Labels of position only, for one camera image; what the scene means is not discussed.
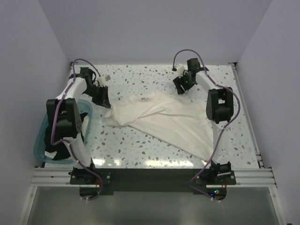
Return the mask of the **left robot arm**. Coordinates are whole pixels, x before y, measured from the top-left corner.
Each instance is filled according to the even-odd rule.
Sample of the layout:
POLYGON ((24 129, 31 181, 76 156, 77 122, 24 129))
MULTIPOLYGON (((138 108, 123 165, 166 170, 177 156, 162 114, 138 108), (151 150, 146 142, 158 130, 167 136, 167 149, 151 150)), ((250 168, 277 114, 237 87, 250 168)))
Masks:
POLYGON ((92 159, 82 139, 82 118, 77 102, 81 95, 86 94, 94 104, 110 108, 106 85, 110 79, 109 75, 100 76, 89 67, 83 67, 80 73, 70 75, 61 94, 46 102, 48 124, 51 127, 50 144, 56 149, 64 146, 74 162, 74 167, 87 167, 82 170, 80 176, 87 184, 96 181, 97 172, 89 168, 92 159))

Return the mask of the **white t-shirt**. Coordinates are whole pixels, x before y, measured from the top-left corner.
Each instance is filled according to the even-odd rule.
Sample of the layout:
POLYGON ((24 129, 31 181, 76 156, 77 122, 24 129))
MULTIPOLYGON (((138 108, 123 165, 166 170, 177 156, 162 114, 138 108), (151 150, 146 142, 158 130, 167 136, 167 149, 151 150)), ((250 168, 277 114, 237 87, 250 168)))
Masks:
POLYGON ((107 126, 132 127, 204 161, 213 152, 213 131, 203 104, 185 96, 155 91, 113 104, 104 116, 107 126))

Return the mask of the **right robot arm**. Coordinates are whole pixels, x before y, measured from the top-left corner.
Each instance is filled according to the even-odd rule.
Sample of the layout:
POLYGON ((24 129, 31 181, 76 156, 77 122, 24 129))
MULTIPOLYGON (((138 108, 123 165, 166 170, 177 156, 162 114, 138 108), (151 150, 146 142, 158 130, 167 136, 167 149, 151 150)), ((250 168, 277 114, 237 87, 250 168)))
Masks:
POLYGON ((218 85, 210 76, 205 66, 201 67, 197 58, 187 61, 187 69, 182 64, 173 65, 172 71, 178 76, 173 79, 173 83, 179 95, 190 90, 194 85, 199 84, 207 92, 206 116, 210 120, 213 130, 213 153, 207 164, 214 168, 209 172, 209 179, 214 184, 220 184, 225 179, 225 172, 220 169, 217 163, 216 154, 223 152, 228 147, 219 145, 222 142, 222 135, 226 127, 232 122, 234 114, 232 88, 218 85))

